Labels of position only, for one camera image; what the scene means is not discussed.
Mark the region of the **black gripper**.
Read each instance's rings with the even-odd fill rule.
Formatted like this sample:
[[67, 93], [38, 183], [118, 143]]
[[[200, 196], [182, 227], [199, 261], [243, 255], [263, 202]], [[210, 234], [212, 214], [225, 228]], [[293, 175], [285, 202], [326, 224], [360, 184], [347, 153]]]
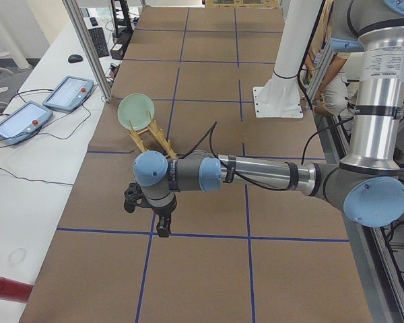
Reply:
[[171, 234], [170, 225], [172, 223], [172, 213], [174, 210], [174, 203], [169, 203], [166, 206], [154, 209], [154, 213], [158, 216], [156, 230], [159, 237], [168, 237]]

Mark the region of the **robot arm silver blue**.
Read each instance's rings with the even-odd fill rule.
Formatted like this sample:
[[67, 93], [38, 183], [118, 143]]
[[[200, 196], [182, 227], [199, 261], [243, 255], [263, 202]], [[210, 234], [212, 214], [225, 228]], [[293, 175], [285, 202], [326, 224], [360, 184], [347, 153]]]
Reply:
[[166, 159], [148, 151], [133, 163], [124, 208], [149, 208], [160, 237], [170, 235], [176, 193], [212, 191], [243, 180], [274, 191], [298, 190], [327, 201], [348, 219], [382, 227], [404, 214], [404, 185], [393, 155], [404, 96], [404, 1], [337, 1], [332, 45], [364, 54], [347, 155], [338, 165], [257, 160], [233, 155]]

